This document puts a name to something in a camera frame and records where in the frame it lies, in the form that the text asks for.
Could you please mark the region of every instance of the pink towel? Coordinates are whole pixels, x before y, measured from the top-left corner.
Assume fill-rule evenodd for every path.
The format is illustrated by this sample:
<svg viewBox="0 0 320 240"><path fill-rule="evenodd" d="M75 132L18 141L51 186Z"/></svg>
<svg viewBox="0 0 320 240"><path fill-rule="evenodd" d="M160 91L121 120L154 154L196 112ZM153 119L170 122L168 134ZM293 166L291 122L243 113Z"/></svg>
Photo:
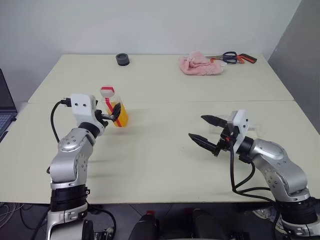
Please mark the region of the pink towel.
<svg viewBox="0 0 320 240"><path fill-rule="evenodd" d="M182 72L187 75L212 75L220 74L224 70L226 63L215 60L213 63L199 51L193 51L188 57L179 59L179 66Z"/></svg>

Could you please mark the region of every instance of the scissors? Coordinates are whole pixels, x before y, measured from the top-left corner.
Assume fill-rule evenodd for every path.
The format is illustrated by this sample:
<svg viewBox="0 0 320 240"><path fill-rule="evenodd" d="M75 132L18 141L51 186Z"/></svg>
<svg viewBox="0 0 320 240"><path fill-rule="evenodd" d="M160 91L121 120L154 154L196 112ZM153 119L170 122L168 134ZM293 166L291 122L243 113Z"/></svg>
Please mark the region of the scissors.
<svg viewBox="0 0 320 240"><path fill-rule="evenodd" d="M227 51L222 55L217 55L217 56L206 56L207 59L210 59L210 61L212 62L212 60L222 60L227 64L236 64L238 63L238 56L237 53L235 51Z"/></svg>

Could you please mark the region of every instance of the black scissors handle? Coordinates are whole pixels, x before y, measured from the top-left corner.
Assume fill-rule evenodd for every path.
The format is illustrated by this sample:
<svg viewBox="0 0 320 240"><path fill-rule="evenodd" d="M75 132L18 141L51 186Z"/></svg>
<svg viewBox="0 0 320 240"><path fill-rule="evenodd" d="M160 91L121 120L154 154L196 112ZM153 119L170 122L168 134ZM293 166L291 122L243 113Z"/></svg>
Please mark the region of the black scissors handle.
<svg viewBox="0 0 320 240"><path fill-rule="evenodd" d="M235 51L227 51L222 54L222 60L227 64L236 64L238 62L237 53Z"/></svg>

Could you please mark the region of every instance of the laptop keyboard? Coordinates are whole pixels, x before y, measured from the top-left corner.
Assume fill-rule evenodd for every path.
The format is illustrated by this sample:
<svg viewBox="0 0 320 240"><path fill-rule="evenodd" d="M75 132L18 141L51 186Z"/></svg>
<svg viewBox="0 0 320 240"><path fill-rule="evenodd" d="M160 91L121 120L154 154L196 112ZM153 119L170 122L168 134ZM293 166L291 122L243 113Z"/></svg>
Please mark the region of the laptop keyboard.
<svg viewBox="0 0 320 240"><path fill-rule="evenodd" d="M0 130L5 126L7 123L8 119L10 119L11 115L10 114L0 114Z"/></svg>

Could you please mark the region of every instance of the table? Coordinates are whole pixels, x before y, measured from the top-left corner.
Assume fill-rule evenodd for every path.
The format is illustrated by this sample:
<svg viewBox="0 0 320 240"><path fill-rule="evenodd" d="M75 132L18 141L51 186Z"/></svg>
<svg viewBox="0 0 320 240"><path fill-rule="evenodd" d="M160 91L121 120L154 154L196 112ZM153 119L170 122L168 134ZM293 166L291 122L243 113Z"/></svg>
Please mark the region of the table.
<svg viewBox="0 0 320 240"><path fill-rule="evenodd" d="M46 169L57 153L49 121L53 105L29 103L0 144L0 202L50 202ZM320 137L294 101L128 102L125 107L128 127L110 124L89 160L91 203L258 201L231 191L227 152L216 158L188 137L195 133L216 142L222 128L210 127L200 116L226 116L237 109L247 109L259 126L248 136L282 145L305 171L311 194L320 197ZM56 110L55 125L60 137L76 126L70 108ZM250 169L236 160L236 181ZM266 186L259 171L246 185L257 186Z"/></svg>
<svg viewBox="0 0 320 240"><path fill-rule="evenodd" d="M292 101L293 97L262 54L255 64L233 64L220 75L188 76L178 66L179 55L129 55L117 65L115 55L63 55L29 103L56 103L72 93L95 95L112 85L125 103Z"/></svg>

